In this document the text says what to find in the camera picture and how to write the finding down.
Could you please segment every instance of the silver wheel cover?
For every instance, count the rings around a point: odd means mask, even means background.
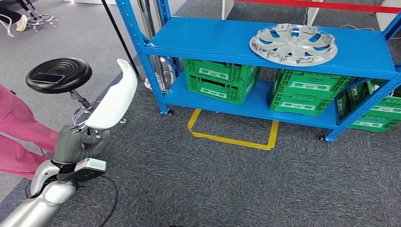
[[[291,24],[258,31],[249,46],[264,59],[290,66],[323,64],[333,59],[338,51],[332,35],[317,27]]]

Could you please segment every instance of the blue shelf board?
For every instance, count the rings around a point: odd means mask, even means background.
[[[392,61],[382,32],[321,27],[335,37],[338,54],[331,61],[308,67],[270,62],[253,53],[250,39],[271,23],[172,17],[144,47],[147,54],[268,68],[302,70],[377,79],[401,76]]]
[[[268,100],[270,100],[272,85],[273,83],[270,81],[259,80],[244,103],[242,105],[234,105],[188,91],[185,83],[185,76],[181,74],[164,96],[164,101],[169,105],[279,122],[302,124],[326,129],[334,129],[337,127],[335,102],[332,102],[322,115],[318,117],[269,110]]]

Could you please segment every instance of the pink pants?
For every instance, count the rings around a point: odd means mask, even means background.
[[[54,152],[58,133],[37,122],[29,107],[0,84],[0,131]],[[28,179],[47,158],[27,151],[21,144],[0,135],[0,171]]]

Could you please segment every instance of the black pole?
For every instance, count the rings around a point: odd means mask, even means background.
[[[110,18],[110,21],[111,21],[112,24],[113,24],[113,27],[114,27],[114,29],[115,29],[115,32],[117,33],[118,38],[120,39],[120,42],[121,42],[121,44],[122,44],[122,47],[123,47],[124,50],[125,50],[125,53],[126,53],[127,56],[128,56],[128,59],[130,59],[131,65],[132,65],[132,67],[134,68],[135,73],[137,74],[138,80],[141,81],[142,79],[141,79],[141,77],[140,77],[140,75],[139,75],[138,69],[137,69],[137,67],[135,66],[135,63],[134,63],[134,60],[133,60],[132,57],[131,57],[130,51],[128,51],[127,45],[125,44],[125,41],[124,41],[124,39],[123,39],[123,37],[122,37],[122,35],[121,35],[121,33],[120,33],[120,30],[118,29],[118,26],[117,26],[117,24],[115,23],[115,20],[114,20],[114,18],[113,18],[112,13],[110,12],[110,9],[109,9],[109,6],[108,6],[107,3],[106,3],[106,0],[102,0],[102,4],[103,4],[103,6],[104,6],[104,8],[105,8],[105,10],[106,10],[106,12],[107,12],[107,15],[108,15],[109,18]]]

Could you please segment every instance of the smartphone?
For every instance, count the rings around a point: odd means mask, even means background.
[[[55,74],[48,74],[48,73],[41,73],[35,74],[29,81],[32,82],[40,82],[45,84],[59,84],[65,78],[64,75],[55,75]]]

